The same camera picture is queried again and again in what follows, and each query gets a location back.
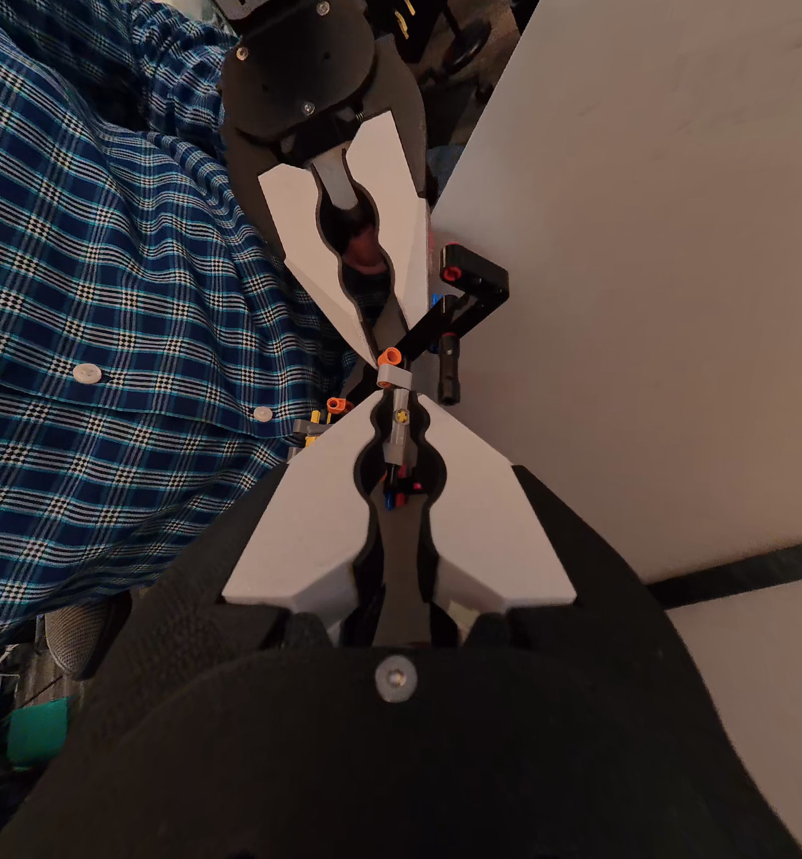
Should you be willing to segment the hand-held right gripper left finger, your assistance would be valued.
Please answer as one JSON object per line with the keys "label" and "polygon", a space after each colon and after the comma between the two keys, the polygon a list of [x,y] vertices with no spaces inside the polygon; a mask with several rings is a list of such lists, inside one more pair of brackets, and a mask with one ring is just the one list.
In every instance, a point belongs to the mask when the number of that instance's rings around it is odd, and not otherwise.
{"label": "hand-held right gripper left finger", "polygon": [[294,457],[222,590],[225,603],[315,615],[334,644],[352,642],[383,587],[371,490],[356,470],[377,437],[372,393]]}

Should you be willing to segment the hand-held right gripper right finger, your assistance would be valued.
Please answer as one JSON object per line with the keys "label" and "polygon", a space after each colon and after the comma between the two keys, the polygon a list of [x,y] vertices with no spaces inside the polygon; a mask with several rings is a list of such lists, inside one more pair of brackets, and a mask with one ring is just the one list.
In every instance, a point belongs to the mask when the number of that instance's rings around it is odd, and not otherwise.
{"label": "hand-held right gripper right finger", "polygon": [[512,463],[427,396],[418,403],[428,416],[424,441],[445,471],[428,510],[433,602],[461,638],[485,613],[572,605],[576,589]]}

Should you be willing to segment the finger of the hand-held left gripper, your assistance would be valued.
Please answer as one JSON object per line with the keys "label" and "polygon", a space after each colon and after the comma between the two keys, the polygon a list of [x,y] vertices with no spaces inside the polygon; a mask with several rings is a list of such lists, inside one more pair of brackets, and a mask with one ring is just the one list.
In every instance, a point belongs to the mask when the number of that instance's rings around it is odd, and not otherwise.
{"label": "finger of the hand-held left gripper", "polygon": [[417,192],[391,112],[360,126],[345,162],[371,202],[378,243],[392,269],[393,294],[406,327],[412,329],[429,308],[429,211]]}
{"label": "finger of the hand-held left gripper", "polygon": [[347,344],[366,364],[375,367],[373,337],[366,331],[358,304],[344,288],[343,257],[321,232],[321,187],[315,174],[281,164],[262,174],[259,181],[288,271]]}

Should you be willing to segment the black lego chassis assembly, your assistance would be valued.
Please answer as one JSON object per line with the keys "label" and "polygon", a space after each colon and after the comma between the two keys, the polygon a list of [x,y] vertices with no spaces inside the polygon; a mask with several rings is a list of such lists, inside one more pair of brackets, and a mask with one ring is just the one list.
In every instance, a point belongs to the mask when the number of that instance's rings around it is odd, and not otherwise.
{"label": "black lego chassis assembly", "polygon": [[[428,416],[418,399],[424,395],[439,406],[460,402],[460,339],[508,299],[508,273],[457,243],[445,245],[439,255],[439,278],[443,284],[456,288],[459,293],[433,297],[428,312],[412,329],[406,327],[401,315],[388,269],[376,275],[379,282],[376,290],[381,299],[380,323],[389,326],[389,333],[397,326],[404,330],[400,338],[385,347],[380,346],[374,328],[361,308],[368,287],[353,285],[349,289],[345,275],[342,276],[346,292],[358,304],[366,331],[373,337],[377,365],[370,367],[360,357],[364,362],[362,376],[347,394],[330,398],[326,406],[313,412],[309,420],[295,421],[294,444],[288,448],[288,459],[299,455],[369,395],[380,391],[383,401],[373,413],[380,434],[356,467],[363,478],[363,485],[372,489],[376,479],[381,478],[389,510],[401,507],[406,498],[414,495],[424,495],[429,502],[433,502],[442,489],[445,471],[436,451],[424,441]],[[410,447],[407,463],[399,472],[387,466],[384,460],[383,442],[390,424],[391,393],[378,387],[377,383],[378,358],[386,348],[392,346],[401,350],[407,369],[413,375]]]}

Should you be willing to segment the grey orange-ended lego link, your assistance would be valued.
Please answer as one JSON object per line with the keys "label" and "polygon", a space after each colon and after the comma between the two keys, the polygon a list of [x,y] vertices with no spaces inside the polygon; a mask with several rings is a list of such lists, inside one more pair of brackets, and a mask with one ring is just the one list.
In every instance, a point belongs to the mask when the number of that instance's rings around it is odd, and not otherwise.
{"label": "grey orange-ended lego link", "polygon": [[390,424],[383,442],[384,460],[387,466],[399,472],[407,463],[410,447],[413,375],[397,347],[388,347],[380,354],[377,383],[378,387],[391,393]]}

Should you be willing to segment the person's left forearm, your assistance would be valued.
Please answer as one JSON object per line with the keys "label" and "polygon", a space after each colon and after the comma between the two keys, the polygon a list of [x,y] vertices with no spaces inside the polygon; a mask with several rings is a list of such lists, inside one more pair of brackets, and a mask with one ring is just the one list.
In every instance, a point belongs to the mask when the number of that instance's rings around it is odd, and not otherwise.
{"label": "person's left forearm", "polygon": [[224,162],[222,68],[237,46],[236,36],[169,4],[111,5],[126,38],[128,68],[137,76],[140,115],[149,131]]}

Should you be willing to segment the person's left hand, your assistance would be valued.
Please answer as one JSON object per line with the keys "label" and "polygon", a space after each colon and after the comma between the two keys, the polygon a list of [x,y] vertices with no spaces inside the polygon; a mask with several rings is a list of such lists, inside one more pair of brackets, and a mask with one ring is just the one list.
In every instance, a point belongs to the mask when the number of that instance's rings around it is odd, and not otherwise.
{"label": "person's left hand", "polygon": [[359,233],[350,237],[342,253],[342,263],[366,276],[386,272],[387,265],[373,224],[368,224]]}

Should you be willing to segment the black chair base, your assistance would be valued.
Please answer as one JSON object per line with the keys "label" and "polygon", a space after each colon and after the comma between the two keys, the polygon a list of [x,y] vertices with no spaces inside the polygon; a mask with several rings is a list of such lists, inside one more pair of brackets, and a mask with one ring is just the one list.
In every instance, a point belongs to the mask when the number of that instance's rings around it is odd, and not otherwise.
{"label": "black chair base", "polygon": [[449,1],[437,17],[422,59],[421,85],[475,77],[496,83],[538,5],[537,1]]}

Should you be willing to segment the person's grey shoe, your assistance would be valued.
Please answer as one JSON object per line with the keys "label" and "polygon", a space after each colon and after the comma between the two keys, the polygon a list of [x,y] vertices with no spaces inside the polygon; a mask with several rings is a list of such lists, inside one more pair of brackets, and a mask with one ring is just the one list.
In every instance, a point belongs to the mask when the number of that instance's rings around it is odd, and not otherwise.
{"label": "person's grey shoe", "polygon": [[76,682],[94,677],[124,628],[132,607],[132,596],[126,591],[43,616],[46,646],[65,677]]}

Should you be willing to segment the teal soft object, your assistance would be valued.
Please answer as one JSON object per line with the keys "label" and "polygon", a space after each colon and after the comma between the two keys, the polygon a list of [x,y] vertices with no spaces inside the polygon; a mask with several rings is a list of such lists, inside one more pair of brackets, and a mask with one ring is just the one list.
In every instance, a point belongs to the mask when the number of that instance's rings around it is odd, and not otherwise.
{"label": "teal soft object", "polygon": [[69,697],[35,703],[9,717],[7,760],[17,770],[48,765],[63,750],[70,720]]}

